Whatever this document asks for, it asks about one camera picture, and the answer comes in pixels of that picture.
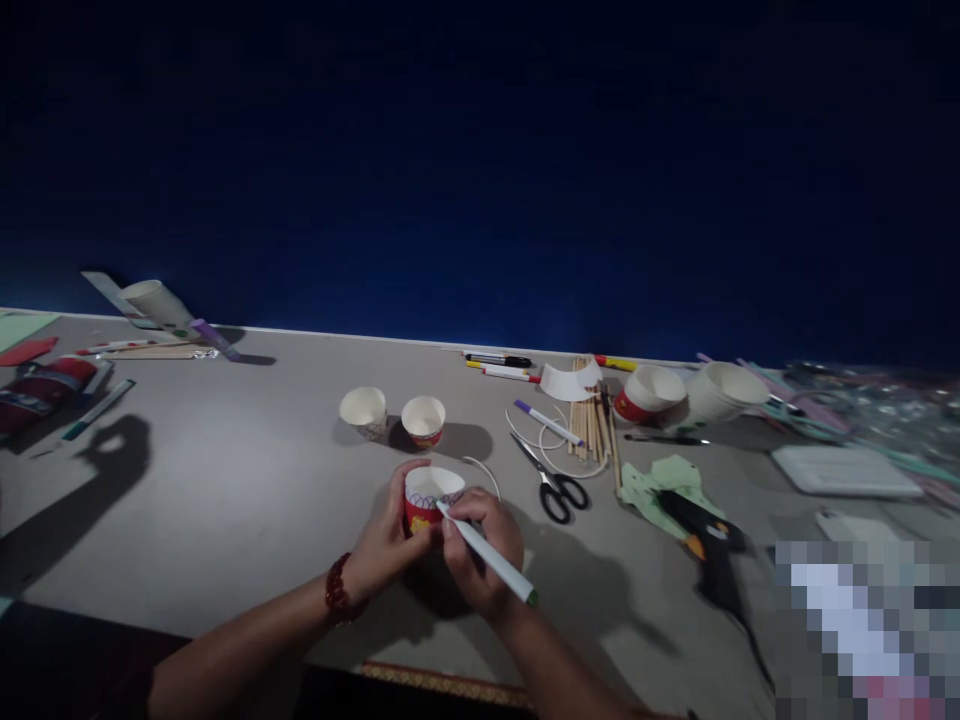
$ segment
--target blue wall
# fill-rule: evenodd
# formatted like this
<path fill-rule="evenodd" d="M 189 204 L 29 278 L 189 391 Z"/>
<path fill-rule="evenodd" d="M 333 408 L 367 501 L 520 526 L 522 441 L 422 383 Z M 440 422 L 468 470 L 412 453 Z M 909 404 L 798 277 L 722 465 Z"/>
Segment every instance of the blue wall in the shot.
<path fill-rule="evenodd" d="M 957 364 L 934 10 L 24 5 L 0 304 L 110 312 L 100 267 L 232 324 Z"/>

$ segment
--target scissor blade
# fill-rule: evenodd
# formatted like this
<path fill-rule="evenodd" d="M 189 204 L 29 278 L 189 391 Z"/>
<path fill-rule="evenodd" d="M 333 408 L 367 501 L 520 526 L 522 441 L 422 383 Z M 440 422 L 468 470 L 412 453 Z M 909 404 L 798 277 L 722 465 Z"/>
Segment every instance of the scissor blade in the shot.
<path fill-rule="evenodd" d="M 546 473 L 547 469 L 543 466 L 543 463 L 537 460 L 537 456 L 533 454 L 533 448 L 527 445 L 523 440 L 518 438 L 513 433 L 510 433 L 510 437 L 513 438 L 514 442 L 520 446 L 520 449 L 523 450 L 523 454 L 527 456 L 527 459 L 533 463 L 533 466 L 542 473 Z"/>

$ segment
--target black glue gun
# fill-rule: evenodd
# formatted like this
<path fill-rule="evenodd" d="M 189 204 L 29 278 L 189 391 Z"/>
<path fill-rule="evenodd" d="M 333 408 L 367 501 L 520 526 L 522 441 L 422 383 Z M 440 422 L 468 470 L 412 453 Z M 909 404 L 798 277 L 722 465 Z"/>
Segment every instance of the black glue gun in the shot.
<path fill-rule="evenodd" d="M 703 546 L 704 560 L 700 563 L 700 585 L 697 587 L 700 594 L 721 610 L 742 618 L 743 602 L 730 562 L 730 553 L 746 550 L 746 540 L 740 528 L 673 490 L 658 492 L 657 501 L 665 513 L 695 535 Z"/>

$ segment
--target left hand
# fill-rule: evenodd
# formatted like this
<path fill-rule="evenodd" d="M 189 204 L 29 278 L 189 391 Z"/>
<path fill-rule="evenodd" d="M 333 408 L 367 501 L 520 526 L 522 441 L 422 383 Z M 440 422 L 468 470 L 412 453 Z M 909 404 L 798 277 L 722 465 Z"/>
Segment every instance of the left hand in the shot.
<path fill-rule="evenodd" d="M 393 471 L 387 506 L 367 524 L 350 559 L 343 566 L 343 584 L 350 604 L 366 602 L 397 580 L 430 548 L 443 542 L 440 524 L 424 528 L 411 538 L 403 530 L 404 482 L 414 468 L 430 460 L 410 460 Z"/>

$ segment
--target scissors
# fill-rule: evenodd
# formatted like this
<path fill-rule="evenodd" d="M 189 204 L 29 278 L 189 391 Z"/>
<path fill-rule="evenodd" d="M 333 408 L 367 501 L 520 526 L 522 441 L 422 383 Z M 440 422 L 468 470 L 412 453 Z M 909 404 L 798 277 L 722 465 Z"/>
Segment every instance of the scissors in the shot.
<path fill-rule="evenodd" d="M 543 510 L 555 523 L 561 525 L 568 524 L 573 520 L 573 513 L 570 510 L 572 505 L 577 510 L 586 510 L 590 507 L 590 498 L 583 485 L 571 477 L 561 475 L 560 473 L 551 473 L 543 463 L 537 460 L 533 454 L 533 448 L 527 445 L 523 440 L 513 433 L 510 437 L 514 439 L 523 454 L 533 463 L 533 466 L 540 473 L 540 504 Z"/>

